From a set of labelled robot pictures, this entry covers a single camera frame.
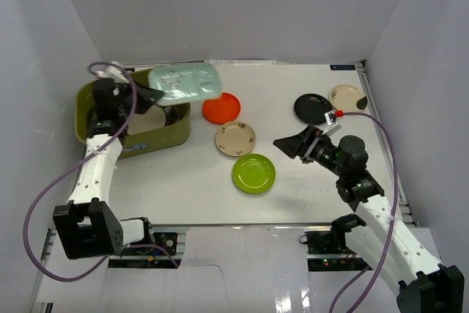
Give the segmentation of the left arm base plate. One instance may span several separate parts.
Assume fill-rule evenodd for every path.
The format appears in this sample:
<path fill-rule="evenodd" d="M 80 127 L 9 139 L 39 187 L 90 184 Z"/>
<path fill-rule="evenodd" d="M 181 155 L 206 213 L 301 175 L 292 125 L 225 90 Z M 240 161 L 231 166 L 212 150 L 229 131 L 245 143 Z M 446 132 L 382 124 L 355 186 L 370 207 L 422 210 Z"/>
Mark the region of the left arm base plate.
<path fill-rule="evenodd" d="M 185 250 L 185 234 L 155 232 L 155 245 L 163 248 L 177 265 Z M 176 269 L 174 263 L 159 248 L 127 248 L 121 256 L 111 257 L 109 268 L 120 269 Z"/>

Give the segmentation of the light blue oblong dish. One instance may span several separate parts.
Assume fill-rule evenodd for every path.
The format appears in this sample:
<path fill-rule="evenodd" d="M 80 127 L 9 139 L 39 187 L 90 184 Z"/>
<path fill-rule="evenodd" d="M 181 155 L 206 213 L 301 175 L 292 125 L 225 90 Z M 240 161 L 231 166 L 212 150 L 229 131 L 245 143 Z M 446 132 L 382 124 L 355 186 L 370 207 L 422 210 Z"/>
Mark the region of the light blue oblong dish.
<path fill-rule="evenodd" d="M 209 100 L 222 95 L 221 78 L 209 63 L 185 63 L 156 67 L 148 73 L 151 89 L 164 92 L 160 106 L 173 106 L 199 100 Z"/>

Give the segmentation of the lime green round plate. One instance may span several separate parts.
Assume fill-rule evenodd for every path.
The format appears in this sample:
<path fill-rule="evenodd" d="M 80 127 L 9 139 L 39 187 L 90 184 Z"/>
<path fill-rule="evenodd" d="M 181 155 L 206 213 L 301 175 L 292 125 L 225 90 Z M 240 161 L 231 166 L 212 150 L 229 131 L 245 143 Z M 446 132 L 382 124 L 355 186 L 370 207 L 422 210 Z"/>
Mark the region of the lime green round plate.
<path fill-rule="evenodd" d="M 234 163 L 232 181 L 247 194 L 263 194 L 273 187 L 276 181 L 276 168 L 264 155 L 247 154 Z"/>

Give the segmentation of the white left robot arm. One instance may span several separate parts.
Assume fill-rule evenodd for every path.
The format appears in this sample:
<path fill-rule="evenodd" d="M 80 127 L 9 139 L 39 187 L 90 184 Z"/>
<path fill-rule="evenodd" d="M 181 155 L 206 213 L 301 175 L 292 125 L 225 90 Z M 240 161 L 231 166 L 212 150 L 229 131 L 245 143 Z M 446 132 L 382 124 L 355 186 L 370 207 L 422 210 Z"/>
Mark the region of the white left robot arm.
<path fill-rule="evenodd" d="M 164 93 L 140 84 L 101 78 L 92 85 L 94 107 L 88 113 L 86 154 L 78 181 L 65 205 L 55 207 L 53 222 L 68 259 L 119 255 L 131 245 L 146 254 L 155 245 L 145 217 L 119 220 L 108 205 L 116 162 L 123 151 L 127 118 L 146 113 Z"/>

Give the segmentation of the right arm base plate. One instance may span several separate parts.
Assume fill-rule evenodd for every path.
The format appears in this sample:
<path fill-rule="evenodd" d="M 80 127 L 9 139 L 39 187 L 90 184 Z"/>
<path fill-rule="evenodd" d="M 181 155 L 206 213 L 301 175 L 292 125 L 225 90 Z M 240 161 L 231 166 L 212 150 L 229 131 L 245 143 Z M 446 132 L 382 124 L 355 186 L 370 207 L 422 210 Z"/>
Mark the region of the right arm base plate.
<path fill-rule="evenodd" d="M 329 231 L 308 231 L 299 238 L 306 247 L 309 272 L 361 271 L 367 264 L 355 252 L 340 249 Z"/>

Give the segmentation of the beige plate with characters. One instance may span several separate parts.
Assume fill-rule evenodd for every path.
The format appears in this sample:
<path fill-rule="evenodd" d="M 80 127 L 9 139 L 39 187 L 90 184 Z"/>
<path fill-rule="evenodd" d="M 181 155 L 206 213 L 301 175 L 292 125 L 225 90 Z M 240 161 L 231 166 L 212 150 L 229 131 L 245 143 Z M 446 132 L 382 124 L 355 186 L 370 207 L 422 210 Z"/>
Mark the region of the beige plate with characters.
<path fill-rule="evenodd" d="M 254 129 L 247 123 L 231 121 L 223 124 L 215 133 L 215 145 L 229 157 L 240 157 L 250 153 L 256 144 Z"/>

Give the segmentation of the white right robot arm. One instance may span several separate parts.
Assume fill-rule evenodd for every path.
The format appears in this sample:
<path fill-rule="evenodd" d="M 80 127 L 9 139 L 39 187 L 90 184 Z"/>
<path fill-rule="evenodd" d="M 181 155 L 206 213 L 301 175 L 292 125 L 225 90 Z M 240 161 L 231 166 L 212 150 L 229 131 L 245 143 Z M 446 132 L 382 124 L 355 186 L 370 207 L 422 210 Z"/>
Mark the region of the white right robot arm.
<path fill-rule="evenodd" d="M 273 145 L 291 159 L 318 163 L 338 177 L 336 189 L 352 213 L 332 222 L 332 247 L 362 257 L 393 292 L 401 312 L 462 311 L 462 272 L 455 265 L 444 265 L 396 217 L 384 190 L 367 170 L 369 156 L 362 139 L 344 136 L 334 145 L 311 126 L 276 139 Z"/>

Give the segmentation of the large black rimmed beige plate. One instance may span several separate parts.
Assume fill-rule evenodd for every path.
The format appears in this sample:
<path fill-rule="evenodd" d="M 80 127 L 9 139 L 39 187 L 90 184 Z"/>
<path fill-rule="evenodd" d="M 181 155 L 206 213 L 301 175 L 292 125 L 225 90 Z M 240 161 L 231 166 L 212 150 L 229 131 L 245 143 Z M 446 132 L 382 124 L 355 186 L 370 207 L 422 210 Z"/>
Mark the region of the large black rimmed beige plate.
<path fill-rule="evenodd" d="M 139 133 L 157 130 L 169 125 L 173 125 L 180 119 L 180 114 L 174 106 L 154 105 L 144 114 L 134 114 L 128 124 L 128 134 L 136 135 Z"/>

